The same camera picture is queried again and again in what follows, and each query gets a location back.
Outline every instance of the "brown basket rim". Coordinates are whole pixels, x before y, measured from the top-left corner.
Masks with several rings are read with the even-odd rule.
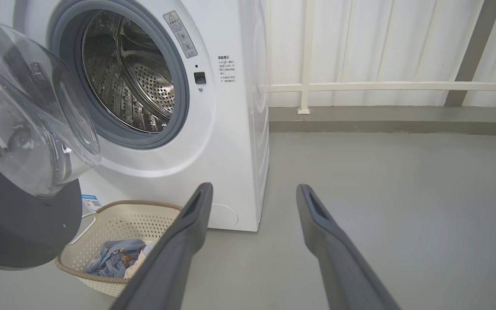
[[[172,205],[172,204],[166,204],[165,202],[159,202],[159,201],[148,201],[148,200],[118,200],[115,202],[111,202],[110,204],[107,204],[103,206],[102,208],[99,208],[99,210],[96,210],[95,213],[100,214],[104,210],[107,210],[108,208],[118,206],[118,205],[145,205],[145,206],[157,206],[157,207],[164,207],[164,208],[171,208],[178,210],[181,212],[181,208],[177,205]],[[90,273],[84,273],[83,271],[78,271],[76,269],[72,269],[68,266],[63,265],[61,261],[61,256],[62,252],[59,253],[59,255],[55,258],[55,265],[57,268],[61,269],[65,273],[69,273],[73,276],[80,277],[83,279],[91,280],[91,281],[97,281],[97,282],[103,282],[103,283],[110,283],[110,284],[128,284],[130,282],[130,278],[125,279],[125,278],[116,278],[116,277],[103,277],[103,276],[98,276],[98,275],[92,275]]]

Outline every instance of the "white basket handle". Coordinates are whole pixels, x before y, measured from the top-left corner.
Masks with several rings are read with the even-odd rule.
[[[89,228],[91,228],[91,226],[93,226],[93,224],[97,220],[98,213],[92,212],[92,213],[84,214],[83,216],[81,216],[81,220],[84,220],[85,218],[88,218],[90,216],[95,217],[95,218],[93,218],[93,222],[91,222],[91,224],[89,224],[89,226],[87,228],[85,228],[84,231],[82,231],[81,234],[79,236],[77,236],[73,241],[71,241],[68,245],[73,245],[76,241],[78,241],[79,238],[81,238],[81,236],[83,236],[83,234],[85,234],[86,231],[89,230]]]

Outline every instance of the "horizontal railing bar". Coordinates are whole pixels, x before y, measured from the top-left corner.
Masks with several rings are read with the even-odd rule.
[[[301,92],[301,84],[274,84],[267,87],[271,93]],[[327,90],[490,90],[496,92],[496,83],[481,82],[360,82],[313,83],[309,92]]]

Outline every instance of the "laundry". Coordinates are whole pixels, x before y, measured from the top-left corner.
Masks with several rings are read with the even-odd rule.
[[[135,275],[135,273],[139,270],[139,268],[141,267],[141,265],[144,263],[145,259],[146,259],[146,256],[150,253],[150,251],[152,251],[152,249],[154,249],[154,246],[157,244],[158,242],[152,242],[152,243],[149,243],[145,249],[143,249],[143,251],[141,251],[141,253],[139,253],[139,258],[137,259],[137,261],[133,264],[133,266],[129,267],[128,269],[126,269],[126,274],[124,275],[124,278],[130,278],[130,277],[133,277]]]
[[[124,277],[126,269],[135,264],[145,246],[139,239],[107,241],[98,257],[85,267],[84,272],[105,277]]]

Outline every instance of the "woven basket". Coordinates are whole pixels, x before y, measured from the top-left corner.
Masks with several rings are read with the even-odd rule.
[[[178,206],[161,202],[122,200],[108,204],[82,217],[94,217],[94,220],[65,247],[55,259],[55,265],[97,291],[120,296],[130,279],[91,275],[83,269],[99,255],[106,241],[134,238],[145,243],[157,241],[180,212]]]

